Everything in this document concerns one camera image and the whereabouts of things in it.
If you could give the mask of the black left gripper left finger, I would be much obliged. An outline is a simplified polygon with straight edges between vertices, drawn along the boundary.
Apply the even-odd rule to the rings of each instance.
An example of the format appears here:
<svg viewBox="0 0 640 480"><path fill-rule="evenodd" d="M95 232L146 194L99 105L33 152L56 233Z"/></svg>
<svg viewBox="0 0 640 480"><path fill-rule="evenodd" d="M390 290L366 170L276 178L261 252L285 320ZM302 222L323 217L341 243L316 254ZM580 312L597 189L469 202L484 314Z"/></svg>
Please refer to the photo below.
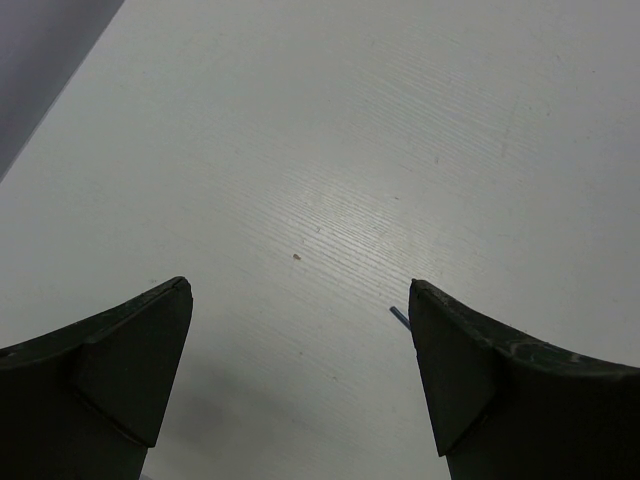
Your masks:
<svg viewBox="0 0 640 480"><path fill-rule="evenodd" d="M191 286L175 277L2 349L2 478L139 478L191 318Z"/></svg>

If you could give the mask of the blue chopstick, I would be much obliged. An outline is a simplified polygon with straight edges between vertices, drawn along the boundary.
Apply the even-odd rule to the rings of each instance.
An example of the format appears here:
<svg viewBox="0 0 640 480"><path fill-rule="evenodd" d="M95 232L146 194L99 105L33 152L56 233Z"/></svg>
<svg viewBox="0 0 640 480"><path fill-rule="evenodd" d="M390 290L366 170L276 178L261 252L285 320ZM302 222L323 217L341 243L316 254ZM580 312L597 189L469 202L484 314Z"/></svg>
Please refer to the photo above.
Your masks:
<svg viewBox="0 0 640 480"><path fill-rule="evenodd" d="M398 309L396 306L391 306L389 308L389 311L407 330L411 330L410 320L406 315L402 313L400 309Z"/></svg>

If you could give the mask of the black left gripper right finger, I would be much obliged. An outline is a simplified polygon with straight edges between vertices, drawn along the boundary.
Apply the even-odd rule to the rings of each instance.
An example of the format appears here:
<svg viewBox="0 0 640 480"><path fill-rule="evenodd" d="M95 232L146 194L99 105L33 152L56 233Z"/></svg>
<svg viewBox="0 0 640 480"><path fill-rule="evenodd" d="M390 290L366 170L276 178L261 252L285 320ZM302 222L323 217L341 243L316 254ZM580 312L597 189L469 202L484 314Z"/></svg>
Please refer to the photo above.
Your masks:
<svg viewBox="0 0 640 480"><path fill-rule="evenodd" d="M635 479L639 371L539 340L412 282L409 321L454 479Z"/></svg>

